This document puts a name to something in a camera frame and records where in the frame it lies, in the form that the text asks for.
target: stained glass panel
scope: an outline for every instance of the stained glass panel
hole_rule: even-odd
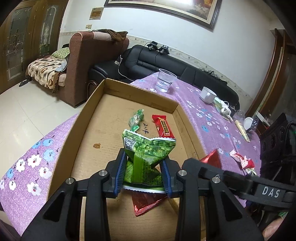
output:
[[[13,11],[11,25],[7,37],[7,77],[9,80],[22,74],[25,46],[25,33],[28,27],[32,7],[24,7]]]
[[[49,5],[41,27],[40,35],[40,56],[47,55],[50,52],[50,38],[53,32],[53,25],[56,18],[58,5]]]

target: floral tablecloth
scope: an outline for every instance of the floral tablecloth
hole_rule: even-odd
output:
[[[249,133],[251,142],[246,142],[235,124],[222,118],[213,105],[199,99],[199,89],[177,80],[168,93],[163,93],[155,89],[156,80],[157,73],[132,85],[177,101],[189,117],[205,153],[218,149],[222,169],[245,174],[229,155],[235,149],[254,161],[259,174],[260,145],[256,133]],[[0,180],[1,205],[20,235],[46,202],[56,160],[76,118],[74,115],[38,141]]]

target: green snack package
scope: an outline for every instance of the green snack package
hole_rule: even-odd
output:
[[[128,125],[130,126],[131,131],[136,132],[140,128],[139,123],[144,119],[143,111],[143,109],[138,110],[128,121]]]
[[[172,138],[149,139],[125,129],[122,133],[128,156],[124,181],[148,186],[163,186],[160,172],[155,168],[176,146]]]

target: black leather sofa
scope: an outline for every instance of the black leather sofa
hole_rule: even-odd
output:
[[[121,58],[120,74],[118,73],[118,65],[114,61],[98,63],[89,69],[88,89],[90,92],[106,78],[131,83],[158,72],[158,69],[166,69],[174,73],[178,79],[200,90],[204,86],[211,89],[220,99],[228,101],[235,110],[239,110],[239,97],[234,90],[227,86],[227,82],[216,79],[181,60],[166,54],[161,55],[155,50],[149,51],[147,47],[142,45],[135,45],[127,49]]]

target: black speaker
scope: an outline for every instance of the black speaker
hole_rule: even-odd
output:
[[[295,119],[282,113],[260,137],[260,176],[294,185]]]

